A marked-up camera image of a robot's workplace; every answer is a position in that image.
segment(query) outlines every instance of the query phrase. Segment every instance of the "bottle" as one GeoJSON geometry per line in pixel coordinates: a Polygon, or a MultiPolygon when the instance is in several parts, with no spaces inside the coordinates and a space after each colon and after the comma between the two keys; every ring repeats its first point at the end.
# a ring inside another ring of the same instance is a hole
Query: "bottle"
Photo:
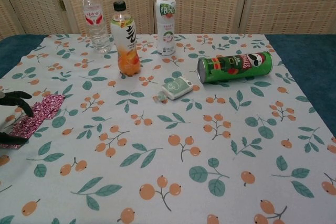
{"type": "Polygon", "coordinates": [[[140,72],[140,61],[136,51],[137,29],[134,19],[126,12],[125,1],[113,3],[115,13],[111,20],[111,31],[118,51],[118,67],[121,73],[132,76],[140,72]]]}
{"type": "Polygon", "coordinates": [[[175,53],[175,10],[175,0],[156,0],[155,15],[159,55],[169,56],[175,53]]]}
{"type": "Polygon", "coordinates": [[[109,52],[110,38],[99,0],[83,0],[83,12],[95,51],[101,54],[109,52]]]}

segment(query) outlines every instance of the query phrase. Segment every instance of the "orange juice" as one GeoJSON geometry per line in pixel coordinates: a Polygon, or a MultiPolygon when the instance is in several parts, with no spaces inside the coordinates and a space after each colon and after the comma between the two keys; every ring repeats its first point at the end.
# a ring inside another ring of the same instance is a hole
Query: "orange juice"
{"type": "Polygon", "coordinates": [[[121,73],[132,76],[140,72],[137,29],[134,19],[126,13],[124,1],[114,2],[113,7],[116,12],[112,16],[111,31],[118,51],[118,67],[121,73]]]}

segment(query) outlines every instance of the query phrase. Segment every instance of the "black bottle cap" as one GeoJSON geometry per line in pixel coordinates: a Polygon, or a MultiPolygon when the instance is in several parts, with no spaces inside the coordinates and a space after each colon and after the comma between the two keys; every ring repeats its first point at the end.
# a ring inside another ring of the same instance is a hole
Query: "black bottle cap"
{"type": "Polygon", "coordinates": [[[118,0],[113,3],[114,10],[120,12],[122,10],[126,10],[126,3],[124,0],[118,0]]]}

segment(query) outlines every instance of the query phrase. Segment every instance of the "juice bottle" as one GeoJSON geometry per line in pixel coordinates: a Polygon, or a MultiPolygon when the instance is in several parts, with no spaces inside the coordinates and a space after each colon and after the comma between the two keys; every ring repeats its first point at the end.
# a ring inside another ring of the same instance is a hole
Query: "juice bottle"
{"type": "Polygon", "coordinates": [[[175,53],[175,10],[175,0],[156,0],[155,15],[159,55],[168,56],[175,53]]]}
{"type": "Polygon", "coordinates": [[[118,67],[121,73],[132,76],[140,72],[140,61],[136,51],[137,29],[134,19],[126,12],[124,1],[113,3],[115,13],[111,20],[111,31],[118,51],[118,67]]]}

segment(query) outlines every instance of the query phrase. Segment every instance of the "white plastic bottle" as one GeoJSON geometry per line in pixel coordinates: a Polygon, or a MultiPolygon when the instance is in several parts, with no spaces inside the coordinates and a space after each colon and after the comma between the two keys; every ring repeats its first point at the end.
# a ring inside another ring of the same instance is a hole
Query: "white plastic bottle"
{"type": "Polygon", "coordinates": [[[175,10],[175,0],[156,0],[155,15],[159,55],[169,56],[175,53],[175,10]]]}
{"type": "Polygon", "coordinates": [[[103,10],[99,0],[83,0],[83,12],[93,47],[101,54],[111,50],[103,10]]]}

